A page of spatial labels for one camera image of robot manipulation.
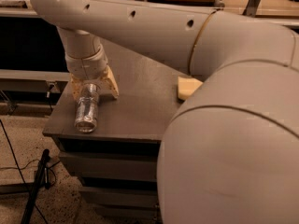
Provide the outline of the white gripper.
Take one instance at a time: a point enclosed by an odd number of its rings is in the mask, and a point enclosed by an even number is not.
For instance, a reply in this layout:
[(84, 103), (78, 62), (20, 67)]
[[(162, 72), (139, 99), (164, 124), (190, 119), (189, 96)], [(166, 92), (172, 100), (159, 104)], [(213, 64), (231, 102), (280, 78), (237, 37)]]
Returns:
[(92, 56), (86, 58), (73, 58), (65, 54), (67, 69), (70, 75), (72, 95), (77, 101), (81, 95), (84, 85), (83, 80), (92, 80), (99, 78), (99, 87), (102, 90), (110, 90), (115, 99), (119, 98), (118, 84), (114, 78), (113, 72), (107, 66), (108, 59), (103, 46), (99, 47)]

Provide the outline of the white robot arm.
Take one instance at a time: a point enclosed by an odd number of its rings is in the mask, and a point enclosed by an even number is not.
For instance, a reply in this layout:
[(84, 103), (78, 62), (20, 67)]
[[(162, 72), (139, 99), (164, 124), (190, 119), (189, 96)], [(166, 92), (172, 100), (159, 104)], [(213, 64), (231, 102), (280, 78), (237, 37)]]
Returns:
[(299, 224), (298, 37), (213, 8), (31, 0), (83, 30), (202, 80), (157, 162), (164, 224)]

